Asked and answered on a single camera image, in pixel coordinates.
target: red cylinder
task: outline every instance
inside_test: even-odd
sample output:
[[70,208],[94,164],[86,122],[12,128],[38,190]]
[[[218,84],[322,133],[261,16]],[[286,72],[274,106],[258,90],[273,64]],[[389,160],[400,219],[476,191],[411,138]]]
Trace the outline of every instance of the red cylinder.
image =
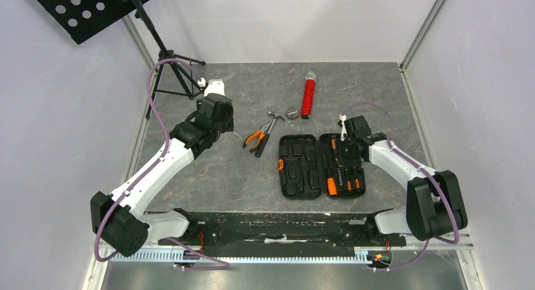
[[301,119],[308,119],[312,114],[315,86],[316,74],[311,71],[305,77],[305,94],[303,96],[303,105],[301,106]]

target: hammer head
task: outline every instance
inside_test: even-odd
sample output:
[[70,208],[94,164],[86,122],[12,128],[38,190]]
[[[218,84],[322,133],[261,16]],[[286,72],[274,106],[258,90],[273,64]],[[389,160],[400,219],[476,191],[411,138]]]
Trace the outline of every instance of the hammer head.
[[279,115],[277,113],[272,112],[271,110],[267,112],[268,115],[272,116],[275,119],[282,119],[285,121],[284,117],[282,115]]

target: hammer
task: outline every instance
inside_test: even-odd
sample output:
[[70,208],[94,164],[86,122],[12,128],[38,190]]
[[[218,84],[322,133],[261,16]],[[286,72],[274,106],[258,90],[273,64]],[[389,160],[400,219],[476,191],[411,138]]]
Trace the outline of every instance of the hammer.
[[267,129],[267,134],[262,140],[262,142],[260,143],[260,146],[258,146],[258,149],[256,149],[256,153],[254,154],[254,156],[257,158],[260,158],[260,156],[262,156],[264,147],[266,147],[266,143],[268,142],[268,139],[269,139],[269,134],[271,133],[271,130],[273,130],[273,126],[275,126],[275,123],[277,122],[277,120],[282,119],[284,121],[284,118],[282,115],[278,115],[272,111],[268,111],[267,114],[273,117],[273,121],[271,121],[271,125]]

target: tool case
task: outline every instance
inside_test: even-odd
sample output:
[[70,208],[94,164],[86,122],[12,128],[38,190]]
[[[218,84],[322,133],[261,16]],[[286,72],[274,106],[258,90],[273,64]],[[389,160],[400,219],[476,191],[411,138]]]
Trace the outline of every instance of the tool case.
[[323,134],[319,140],[311,134],[281,137],[279,179],[284,197],[312,200],[325,192],[332,199],[355,199],[366,192],[364,169],[361,166],[340,168],[340,185],[338,150],[333,149],[333,139],[336,142],[334,147],[337,147],[340,134]]

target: metal floor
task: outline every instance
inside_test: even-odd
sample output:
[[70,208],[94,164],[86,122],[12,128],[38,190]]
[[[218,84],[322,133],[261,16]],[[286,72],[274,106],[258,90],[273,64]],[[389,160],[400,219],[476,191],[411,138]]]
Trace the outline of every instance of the metal floor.
[[[300,108],[304,76],[315,71],[318,80],[310,120],[276,124],[261,158],[242,148],[244,138],[260,128],[268,110],[283,113]],[[277,174],[278,140],[286,134],[338,132],[338,115],[347,104],[359,100],[378,103],[396,120],[393,141],[417,160],[426,163],[402,77],[395,63],[280,63],[208,64],[199,72],[208,79],[223,79],[226,95],[233,100],[235,132],[223,134],[191,165],[184,168],[154,198],[149,211],[181,207],[187,211],[339,211],[374,212],[403,207],[405,189],[387,173],[364,165],[367,193],[355,200],[287,200]],[[181,91],[170,69],[160,89]],[[169,129],[194,111],[186,97],[159,94],[156,105]],[[364,106],[348,117],[364,115],[372,131],[385,132],[387,117]],[[138,167],[163,144],[156,119],[147,127]],[[393,265],[414,257],[394,251]],[[182,272],[168,263],[111,262],[102,289],[468,289],[455,250],[428,250],[415,265],[403,270],[373,273],[364,265],[343,264],[233,264],[230,270]]]

